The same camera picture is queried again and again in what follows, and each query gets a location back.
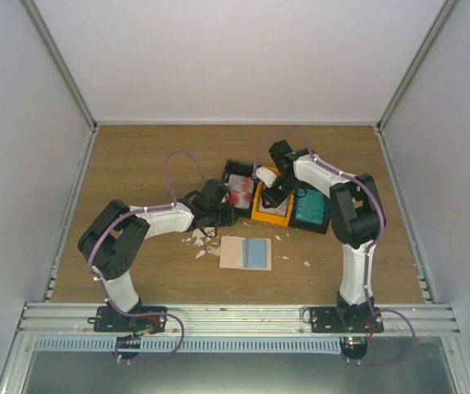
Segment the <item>beige leather card holder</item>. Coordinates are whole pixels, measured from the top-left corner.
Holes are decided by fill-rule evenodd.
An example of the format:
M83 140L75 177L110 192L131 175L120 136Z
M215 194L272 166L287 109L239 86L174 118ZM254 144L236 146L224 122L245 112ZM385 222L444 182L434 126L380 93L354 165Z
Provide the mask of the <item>beige leather card holder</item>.
M222 236L219 247L208 246L206 252L219 258L220 268L271 270L271 239Z

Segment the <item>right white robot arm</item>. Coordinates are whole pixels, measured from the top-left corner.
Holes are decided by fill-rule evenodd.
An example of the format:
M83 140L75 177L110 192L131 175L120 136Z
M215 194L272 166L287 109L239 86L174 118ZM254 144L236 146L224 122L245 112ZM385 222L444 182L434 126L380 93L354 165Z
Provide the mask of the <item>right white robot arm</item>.
M252 176L265 185L264 203L279 206L302 183L329 198L329 222L343 249L336 323L345 332L355 332L365 313L376 314L371 268L386 226L376 182L369 174L356 176L328 164L308 147L294 151L286 140L274 143L269 154L278 174L257 163L252 168Z

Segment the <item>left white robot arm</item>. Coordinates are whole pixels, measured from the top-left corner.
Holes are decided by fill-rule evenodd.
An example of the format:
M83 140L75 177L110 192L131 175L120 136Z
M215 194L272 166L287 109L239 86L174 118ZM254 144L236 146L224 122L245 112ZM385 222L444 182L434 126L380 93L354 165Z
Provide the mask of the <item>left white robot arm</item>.
M120 199L111 201L78 240L88 272L101 283L105 302L115 310L113 322L124 332L141 324L138 296L130 268L143 242L168 233L200 231L213 233L237 221L229 201L230 190L209 179L201 190L193 190L169 204L134 207Z

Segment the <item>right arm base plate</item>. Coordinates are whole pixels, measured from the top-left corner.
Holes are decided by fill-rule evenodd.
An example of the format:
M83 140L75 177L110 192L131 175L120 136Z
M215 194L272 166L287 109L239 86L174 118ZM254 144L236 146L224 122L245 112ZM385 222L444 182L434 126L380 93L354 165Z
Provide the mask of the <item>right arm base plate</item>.
M312 333L339 334L339 348L346 361L362 361L374 334L384 331L382 317L342 305L309 306L300 315L301 320L310 325Z

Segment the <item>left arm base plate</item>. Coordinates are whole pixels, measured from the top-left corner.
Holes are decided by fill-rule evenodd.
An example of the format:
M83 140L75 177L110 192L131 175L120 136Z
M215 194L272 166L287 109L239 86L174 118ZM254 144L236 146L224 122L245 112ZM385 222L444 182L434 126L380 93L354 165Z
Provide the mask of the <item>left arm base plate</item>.
M95 315L87 318L87 323L95 332L118 333L112 352L120 360L131 361L140 354L142 336L165 331L167 312L164 306L138 304L131 314L141 314L141 317L128 317L106 304L98 307Z

